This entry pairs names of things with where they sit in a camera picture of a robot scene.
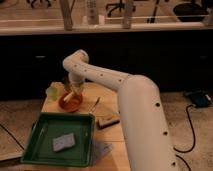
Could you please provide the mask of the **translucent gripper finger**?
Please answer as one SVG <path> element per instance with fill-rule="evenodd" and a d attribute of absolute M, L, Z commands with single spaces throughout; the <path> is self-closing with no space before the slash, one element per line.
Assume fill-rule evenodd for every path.
<path fill-rule="evenodd" d="M 78 88 L 77 88 L 77 95 L 78 96 L 81 96 L 82 95 L 82 92 L 83 92 L 83 85 L 81 85 L 81 86 L 79 86 Z"/>
<path fill-rule="evenodd" d="M 73 92 L 74 94 L 76 94 L 75 88 L 71 84 L 70 84 L 70 91 Z"/>

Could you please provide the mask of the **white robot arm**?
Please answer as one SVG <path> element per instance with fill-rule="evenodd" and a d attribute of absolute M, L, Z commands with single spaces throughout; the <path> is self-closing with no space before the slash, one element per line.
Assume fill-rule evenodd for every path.
<path fill-rule="evenodd" d="M 84 50 L 63 60 L 72 85 L 85 79 L 117 93 L 131 171 L 179 171 L 158 86 L 148 77 L 89 64 Z"/>

